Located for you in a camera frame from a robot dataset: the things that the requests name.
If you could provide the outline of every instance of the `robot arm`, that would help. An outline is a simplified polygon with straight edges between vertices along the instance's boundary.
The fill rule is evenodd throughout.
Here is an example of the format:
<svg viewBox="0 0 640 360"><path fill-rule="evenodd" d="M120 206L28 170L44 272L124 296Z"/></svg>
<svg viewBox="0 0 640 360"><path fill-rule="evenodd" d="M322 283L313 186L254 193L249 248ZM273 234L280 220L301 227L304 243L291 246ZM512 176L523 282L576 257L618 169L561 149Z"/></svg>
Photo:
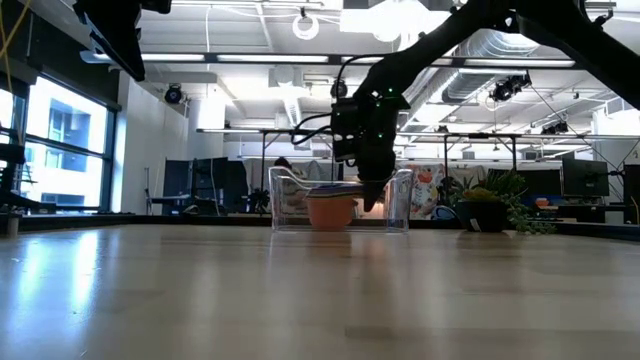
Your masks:
<svg viewBox="0 0 640 360"><path fill-rule="evenodd" d="M558 48L636 108L640 108L640 57L592 23L584 0L469 0L412 47L371 67L352 99L334 104L337 161L354 160L371 209L392 175L397 112L408 108L402 93L418 74L482 28L521 33Z"/></svg>

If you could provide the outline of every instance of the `clear plastic container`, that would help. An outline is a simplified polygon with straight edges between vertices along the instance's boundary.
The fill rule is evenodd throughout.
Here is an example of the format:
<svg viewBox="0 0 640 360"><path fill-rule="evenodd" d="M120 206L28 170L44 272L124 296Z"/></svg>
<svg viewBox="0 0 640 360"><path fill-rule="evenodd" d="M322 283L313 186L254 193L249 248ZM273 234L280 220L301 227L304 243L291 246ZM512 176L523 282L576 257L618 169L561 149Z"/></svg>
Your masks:
<svg viewBox="0 0 640 360"><path fill-rule="evenodd" d="M361 184L348 181L311 181L297 178L289 169L269 169L271 213L276 231L409 231L413 171L402 169L387 182L371 212L364 211ZM322 195L327 187L344 191Z"/></svg>

